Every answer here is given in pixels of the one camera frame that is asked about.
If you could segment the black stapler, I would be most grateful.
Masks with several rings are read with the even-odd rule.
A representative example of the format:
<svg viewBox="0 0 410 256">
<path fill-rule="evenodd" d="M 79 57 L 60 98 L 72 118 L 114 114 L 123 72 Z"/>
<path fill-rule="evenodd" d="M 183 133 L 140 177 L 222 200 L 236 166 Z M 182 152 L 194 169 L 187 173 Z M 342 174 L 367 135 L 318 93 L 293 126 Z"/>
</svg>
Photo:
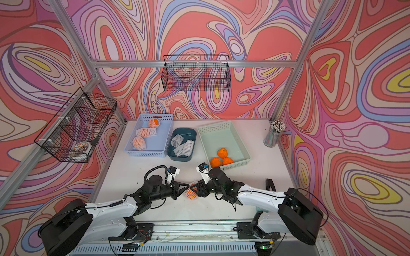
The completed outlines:
<svg viewBox="0 0 410 256">
<path fill-rule="evenodd" d="M 276 192 L 277 191 L 272 179 L 266 179 L 265 180 L 265 189 L 267 191 L 271 191 L 271 192 Z"/>
</svg>

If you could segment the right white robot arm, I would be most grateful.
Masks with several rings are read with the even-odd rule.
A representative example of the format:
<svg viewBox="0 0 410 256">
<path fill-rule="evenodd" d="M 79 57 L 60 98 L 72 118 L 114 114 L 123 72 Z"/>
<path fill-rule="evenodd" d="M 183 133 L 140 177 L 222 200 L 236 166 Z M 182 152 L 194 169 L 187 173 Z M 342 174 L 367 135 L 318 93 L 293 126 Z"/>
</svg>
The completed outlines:
<svg viewBox="0 0 410 256">
<path fill-rule="evenodd" d="M 214 194 L 233 207 L 244 205 L 257 207 L 259 211 L 252 221 L 252 232 L 256 238 L 271 233 L 291 233 L 296 239 L 315 245 L 323 220 L 323 212 L 298 189 L 286 192 L 257 189 L 243 182 L 232 181 L 220 167 L 209 165 L 197 167 L 202 180 L 191 189 L 198 197 Z"/>
</svg>

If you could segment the metal cup of pencils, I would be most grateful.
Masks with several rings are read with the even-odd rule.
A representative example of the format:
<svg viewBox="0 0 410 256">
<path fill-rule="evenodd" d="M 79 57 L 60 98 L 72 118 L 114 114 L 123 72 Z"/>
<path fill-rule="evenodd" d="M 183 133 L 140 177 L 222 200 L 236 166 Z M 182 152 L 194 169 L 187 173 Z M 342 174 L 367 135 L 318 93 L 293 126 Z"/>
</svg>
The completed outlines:
<svg viewBox="0 0 410 256">
<path fill-rule="evenodd" d="M 270 120 L 270 127 L 267 136 L 264 139 L 264 144 L 267 147 L 273 148 L 278 143 L 278 140 L 286 128 L 286 125 L 283 121 L 280 120 Z"/>
</svg>

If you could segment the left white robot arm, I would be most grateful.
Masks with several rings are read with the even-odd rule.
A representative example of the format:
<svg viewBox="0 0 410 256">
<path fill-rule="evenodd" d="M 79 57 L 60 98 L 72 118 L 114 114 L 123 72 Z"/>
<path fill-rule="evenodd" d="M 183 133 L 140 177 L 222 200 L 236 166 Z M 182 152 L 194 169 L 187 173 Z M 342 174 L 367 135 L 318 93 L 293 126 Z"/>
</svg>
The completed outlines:
<svg viewBox="0 0 410 256">
<path fill-rule="evenodd" d="M 157 200 L 176 200 L 189 184 L 162 182 L 162 177 L 151 176 L 135 193 L 119 201 L 83 203 L 76 199 L 46 221 L 38 230 L 48 256 L 66 256 L 77 246 L 108 238 L 139 239 L 147 242 L 150 234 L 143 231 L 134 217 L 151 208 Z"/>
</svg>

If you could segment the small mint alarm clock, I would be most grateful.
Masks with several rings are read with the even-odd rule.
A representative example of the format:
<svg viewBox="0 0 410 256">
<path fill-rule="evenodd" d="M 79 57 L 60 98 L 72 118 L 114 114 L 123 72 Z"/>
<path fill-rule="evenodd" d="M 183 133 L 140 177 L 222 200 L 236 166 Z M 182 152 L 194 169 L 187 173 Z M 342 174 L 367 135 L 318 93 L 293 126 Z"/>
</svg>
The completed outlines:
<svg viewBox="0 0 410 256">
<path fill-rule="evenodd" d="M 256 207 L 256 211 L 257 211 L 257 212 L 259 212 L 259 211 L 261 211 L 261 212 L 267 212 L 267 210 L 262 209 L 262 208 L 259 208 L 259 207 Z"/>
</svg>

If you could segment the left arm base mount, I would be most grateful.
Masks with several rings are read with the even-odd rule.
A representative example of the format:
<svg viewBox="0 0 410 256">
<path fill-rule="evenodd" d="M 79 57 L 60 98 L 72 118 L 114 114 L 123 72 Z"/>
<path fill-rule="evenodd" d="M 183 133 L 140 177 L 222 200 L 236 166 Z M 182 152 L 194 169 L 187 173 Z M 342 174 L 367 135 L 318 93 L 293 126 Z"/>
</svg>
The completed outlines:
<svg viewBox="0 0 410 256">
<path fill-rule="evenodd" d="M 129 224 L 126 230 L 117 237 L 109 237 L 109 241 L 139 241 L 147 242 L 152 239 L 153 223 Z"/>
</svg>

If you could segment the dark teal plastic tray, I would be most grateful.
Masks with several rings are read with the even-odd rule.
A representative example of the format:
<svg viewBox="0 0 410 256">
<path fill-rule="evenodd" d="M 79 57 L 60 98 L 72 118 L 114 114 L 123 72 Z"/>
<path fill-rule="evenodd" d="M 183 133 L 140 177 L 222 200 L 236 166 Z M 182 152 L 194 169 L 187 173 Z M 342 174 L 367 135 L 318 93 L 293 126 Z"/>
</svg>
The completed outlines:
<svg viewBox="0 0 410 256">
<path fill-rule="evenodd" d="M 171 135 L 167 155 L 177 162 L 189 162 L 192 159 L 197 132 L 192 128 L 177 128 Z"/>
</svg>

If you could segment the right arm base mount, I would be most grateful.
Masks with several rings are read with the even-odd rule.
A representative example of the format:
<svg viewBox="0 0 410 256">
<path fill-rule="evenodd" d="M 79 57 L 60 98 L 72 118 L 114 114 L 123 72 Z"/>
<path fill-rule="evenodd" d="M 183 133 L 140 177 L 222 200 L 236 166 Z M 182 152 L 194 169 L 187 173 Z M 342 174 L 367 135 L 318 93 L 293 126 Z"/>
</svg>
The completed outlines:
<svg viewBox="0 0 410 256">
<path fill-rule="evenodd" d="M 233 227 L 240 240 L 250 239 L 270 239 L 276 241 L 281 238 L 281 234 L 278 232 L 266 233 L 262 231 L 256 224 L 251 222 L 238 222 Z"/>
</svg>

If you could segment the mint green perforated basket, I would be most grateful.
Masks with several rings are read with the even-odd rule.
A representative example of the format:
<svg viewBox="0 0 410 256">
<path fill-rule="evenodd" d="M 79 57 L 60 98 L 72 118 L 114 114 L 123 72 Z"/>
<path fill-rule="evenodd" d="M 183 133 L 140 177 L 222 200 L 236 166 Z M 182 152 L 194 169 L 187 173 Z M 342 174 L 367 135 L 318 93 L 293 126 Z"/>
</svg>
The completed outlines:
<svg viewBox="0 0 410 256">
<path fill-rule="evenodd" d="M 230 158 L 233 163 L 222 165 L 222 170 L 233 169 L 249 163 L 251 156 L 232 121 L 224 121 L 199 127 L 198 133 L 205 152 L 207 164 L 210 164 L 212 159 L 217 157 L 221 160 L 221 163 L 223 163 L 222 158 L 217 155 L 217 152 L 223 148 L 227 151 L 227 157 Z"/>
</svg>

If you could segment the lavender perforated plastic basket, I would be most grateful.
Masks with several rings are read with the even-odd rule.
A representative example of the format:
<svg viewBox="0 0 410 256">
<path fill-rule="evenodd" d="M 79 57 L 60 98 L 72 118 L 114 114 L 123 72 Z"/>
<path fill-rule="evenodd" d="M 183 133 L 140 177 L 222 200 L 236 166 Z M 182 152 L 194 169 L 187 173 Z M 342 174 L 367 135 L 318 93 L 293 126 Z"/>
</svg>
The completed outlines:
<svg viewBox="0 0 410 256">
<path fill-rule="evenodd" d="M 125 152 L 134 157 L 165 157 L 173 124 L 172 114 L 140 114 Z"/>
</svg>

